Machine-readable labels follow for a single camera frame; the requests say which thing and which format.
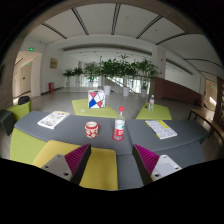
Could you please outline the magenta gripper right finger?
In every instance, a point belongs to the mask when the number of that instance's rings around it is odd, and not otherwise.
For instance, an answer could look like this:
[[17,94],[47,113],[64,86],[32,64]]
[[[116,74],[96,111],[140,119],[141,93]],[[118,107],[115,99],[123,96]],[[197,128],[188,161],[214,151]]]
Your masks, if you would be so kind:
[[137,144],[133,145],[132,154],[144,185],[181,170],[168,155],[159,156]]

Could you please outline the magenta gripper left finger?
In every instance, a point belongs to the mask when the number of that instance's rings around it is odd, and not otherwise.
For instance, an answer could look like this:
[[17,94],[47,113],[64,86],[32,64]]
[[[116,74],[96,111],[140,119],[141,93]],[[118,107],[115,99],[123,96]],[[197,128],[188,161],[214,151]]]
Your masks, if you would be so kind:
[[66,155],[57,154],[42,169],[79,185],[91,155],[91,145],[81,146]]

